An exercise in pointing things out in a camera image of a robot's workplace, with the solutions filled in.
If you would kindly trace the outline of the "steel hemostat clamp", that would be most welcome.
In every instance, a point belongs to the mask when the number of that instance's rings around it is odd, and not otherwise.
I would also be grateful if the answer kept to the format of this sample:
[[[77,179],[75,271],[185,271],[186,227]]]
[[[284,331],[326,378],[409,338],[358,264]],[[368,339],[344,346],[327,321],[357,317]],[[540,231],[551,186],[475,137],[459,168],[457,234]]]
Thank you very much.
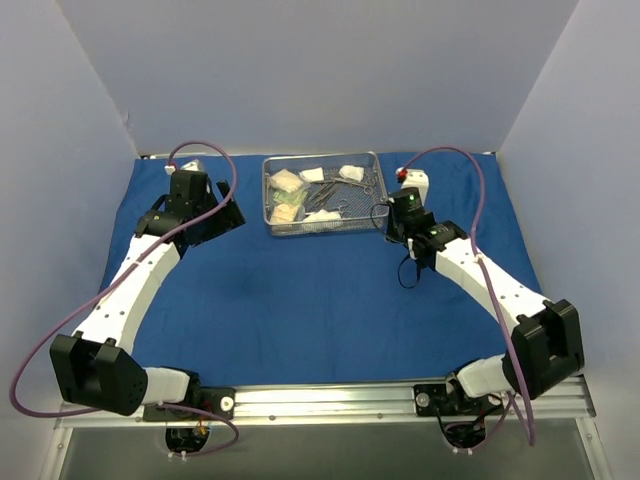
[[[349,209],[349,202],[346,199],[341,199],[338,203],[338,212],[342,218],[348,218],[351,216]]]

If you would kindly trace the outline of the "steel surgical scissors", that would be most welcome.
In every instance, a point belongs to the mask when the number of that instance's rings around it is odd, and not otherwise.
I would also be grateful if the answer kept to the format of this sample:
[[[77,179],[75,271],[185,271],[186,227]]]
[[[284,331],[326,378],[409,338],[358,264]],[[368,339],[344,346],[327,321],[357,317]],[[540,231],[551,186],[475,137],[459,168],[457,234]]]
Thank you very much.
[[[318,202],[325,201],[328,197],[330,197],[333,192],[337,189],[337,182],[329,182],[323,184],[316,192],[314,192],[307,200],[306,205],[314,205]]]

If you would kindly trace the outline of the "steel mesh instrument tray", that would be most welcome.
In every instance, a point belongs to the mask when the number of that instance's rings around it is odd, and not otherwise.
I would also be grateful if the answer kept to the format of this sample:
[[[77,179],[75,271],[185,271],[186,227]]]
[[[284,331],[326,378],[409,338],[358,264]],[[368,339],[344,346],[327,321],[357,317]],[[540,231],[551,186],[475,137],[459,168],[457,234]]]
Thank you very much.
[[[342,183],[343,178],[339,175],[339,169],[343,165],[363,167],[364,179],[367,182],[376,183],[373,193],[366,195],[360,188]],[[316,167],[323,168],[324,180],[308,183],[308,187],[305,189],[308,191],[306,200],[323,184],[337,182],[337,189],[325,201],[312,206],[306,205],[305,200],[304,204],[300,205],[298,216],[294,222],[271,224],[269,220],[277,205],[273,202],[272,196],[277,189],[269,185],[269,177],[281,169],[287,169],[299,175],[302,170]],[[274,236],[370,230],[385,225],[387,189],[378,156],[373,152],[272,156],[264,160],[262,164],[262,183],[263,219]],[[333,222],[303,222],[307,215],[321,209],[338,211],[338,203],[341,199],[346,199],[349,202],[350,217]]]

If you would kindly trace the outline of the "blue surgical drape cloth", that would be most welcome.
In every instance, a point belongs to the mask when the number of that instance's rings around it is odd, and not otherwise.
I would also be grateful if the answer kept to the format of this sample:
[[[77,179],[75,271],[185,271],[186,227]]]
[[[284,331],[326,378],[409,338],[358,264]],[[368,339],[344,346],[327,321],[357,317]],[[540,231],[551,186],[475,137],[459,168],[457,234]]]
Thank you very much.
[[[501,355],[498,323],[451,280],[417,273],[378,227],[277,237],[263,219],[260,156],[207,157],[235,181],[246,223],[187,251],[138,330],[143,367],[206,385],[290,385],[438,377]]]

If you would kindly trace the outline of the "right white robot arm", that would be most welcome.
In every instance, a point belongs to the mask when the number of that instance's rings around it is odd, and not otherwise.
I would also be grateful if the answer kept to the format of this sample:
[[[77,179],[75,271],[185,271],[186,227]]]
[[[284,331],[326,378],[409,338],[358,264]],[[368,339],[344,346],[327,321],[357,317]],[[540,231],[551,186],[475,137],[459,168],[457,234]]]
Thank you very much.
[[[390,195],[388,236],[405,246],[417,269],[451,280],[483,307],[506,335],[502,356],[473,361],[444,388],[444,400],[464,413],[480,397],[512,391],[538,398],[585,365],[577,309],[552,302],[517,281],[487,257],[458,225],[439,223],[409,187]]]

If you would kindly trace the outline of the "white gauze roll right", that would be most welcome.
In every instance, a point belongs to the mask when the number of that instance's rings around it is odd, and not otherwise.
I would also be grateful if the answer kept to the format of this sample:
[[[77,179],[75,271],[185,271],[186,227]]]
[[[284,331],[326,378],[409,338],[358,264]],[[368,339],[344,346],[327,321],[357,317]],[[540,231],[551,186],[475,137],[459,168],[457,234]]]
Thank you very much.
[[[339,169],[339,175],[345,180],[362,182],[364,179],[364,168],[355,165],[343,165]]]

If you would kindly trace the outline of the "white gauze roll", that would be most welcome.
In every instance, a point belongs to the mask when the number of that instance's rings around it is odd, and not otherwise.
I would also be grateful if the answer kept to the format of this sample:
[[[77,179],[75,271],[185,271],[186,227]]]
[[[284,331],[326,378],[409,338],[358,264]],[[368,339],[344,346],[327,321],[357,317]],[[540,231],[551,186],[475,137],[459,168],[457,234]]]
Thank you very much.
[[[324,171],[322,167],[302,170],[299,177],[307,183],[317,183],[324,180]]]
[[[355,165],[343,165],[339,169],[339,175],[345,180],[362,182],[364,179],[364,168]]]

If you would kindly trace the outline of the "white gauze pad front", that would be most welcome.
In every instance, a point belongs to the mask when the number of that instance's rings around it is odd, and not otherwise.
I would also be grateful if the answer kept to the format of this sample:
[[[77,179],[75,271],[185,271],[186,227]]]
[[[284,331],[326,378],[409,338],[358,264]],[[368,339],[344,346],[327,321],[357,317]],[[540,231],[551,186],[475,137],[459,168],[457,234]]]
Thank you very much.
[[[312,212],[306,216],[303,220],[304,223],[313,223],[313,222],[333,222],[341,220],[341,212],[340,211],[328,211],[325,209],[321,209],[317,212]]]

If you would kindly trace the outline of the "cream gauze pack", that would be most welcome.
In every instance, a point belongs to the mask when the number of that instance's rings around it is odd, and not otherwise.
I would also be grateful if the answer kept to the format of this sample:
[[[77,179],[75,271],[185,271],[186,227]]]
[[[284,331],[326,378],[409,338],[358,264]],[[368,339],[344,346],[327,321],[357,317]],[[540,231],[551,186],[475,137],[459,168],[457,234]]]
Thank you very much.
[[[298,174],[287,169],[281,169],[269,177],[269,185],[277,190],[286,193],[295,193],[299,190],[305,190],[308,183],[305,182]]]

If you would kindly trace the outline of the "green paper packet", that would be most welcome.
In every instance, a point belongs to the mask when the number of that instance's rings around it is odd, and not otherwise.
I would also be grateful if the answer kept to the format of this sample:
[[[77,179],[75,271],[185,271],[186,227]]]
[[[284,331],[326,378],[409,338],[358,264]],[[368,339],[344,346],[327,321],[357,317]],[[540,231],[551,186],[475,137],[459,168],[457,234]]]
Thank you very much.
[[[290,206],[303,205],[308,195],[307,190],[298,190],[295,192],[286,192],[284,190],[276,190],[272,196],[275,204],[287,204]]]

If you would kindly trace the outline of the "white gauze roll middle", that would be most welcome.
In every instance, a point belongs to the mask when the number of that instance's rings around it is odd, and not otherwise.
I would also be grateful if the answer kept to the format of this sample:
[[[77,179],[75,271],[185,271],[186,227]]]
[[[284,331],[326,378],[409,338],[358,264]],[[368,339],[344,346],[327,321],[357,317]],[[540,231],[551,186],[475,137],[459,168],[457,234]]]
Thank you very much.
[[[299,177],[307,183],[317,183],[324,180],[324,171],[322,167],[302,170]]]

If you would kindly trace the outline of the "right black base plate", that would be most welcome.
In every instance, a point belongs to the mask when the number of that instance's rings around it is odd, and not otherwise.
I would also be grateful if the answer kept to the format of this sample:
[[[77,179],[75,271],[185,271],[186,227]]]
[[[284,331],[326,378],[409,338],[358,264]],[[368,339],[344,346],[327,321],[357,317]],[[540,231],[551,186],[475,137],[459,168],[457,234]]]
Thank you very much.
[[[500,397],[469,397],[455,381],[415,384],[412,391],[418,417],[477,417],[504,411]]]

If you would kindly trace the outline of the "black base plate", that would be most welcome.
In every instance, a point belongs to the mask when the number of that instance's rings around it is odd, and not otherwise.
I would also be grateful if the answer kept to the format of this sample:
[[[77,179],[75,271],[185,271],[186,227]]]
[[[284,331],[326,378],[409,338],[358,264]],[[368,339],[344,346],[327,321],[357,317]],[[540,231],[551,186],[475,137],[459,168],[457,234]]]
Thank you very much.
[[[226,420],[234,418],[236,390],[229,387],[202,387],[198,398],[191,396],[182,405],[213,413]],[[197,420],[200,414],[145,406],[143,420],[146,422],[174,422]]]
[[[500,397],[469,397],[455,381],[415,384],[412,391],[418,417],[477,417],[504,411]]]

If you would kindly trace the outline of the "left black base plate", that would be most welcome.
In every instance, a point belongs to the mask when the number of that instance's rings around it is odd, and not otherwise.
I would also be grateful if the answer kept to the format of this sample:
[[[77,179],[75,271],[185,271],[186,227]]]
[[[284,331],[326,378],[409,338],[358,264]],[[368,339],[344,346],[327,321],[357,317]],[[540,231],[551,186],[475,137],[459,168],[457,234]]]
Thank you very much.
[[[226,420],[234,418],[236,390],[229,387],[202,387],[198,398],[191,396],[182,405],[213,413]],[[145,406],[143,420],[146,422],[174,422],[197,420],[200,414]]]

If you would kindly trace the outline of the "aluminium front rail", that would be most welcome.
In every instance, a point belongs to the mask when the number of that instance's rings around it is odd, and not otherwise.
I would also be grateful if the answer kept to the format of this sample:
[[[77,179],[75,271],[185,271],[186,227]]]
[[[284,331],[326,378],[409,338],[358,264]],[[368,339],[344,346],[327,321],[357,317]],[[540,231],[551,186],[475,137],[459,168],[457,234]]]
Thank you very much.
[[[417,424],[435,427],[434,417],[416,415],[412,381],[244,386],[236,389],[232,423],[242,427]],[[535,425],[546,420],[593,418],[586,380],[571,377],[532,402]]]

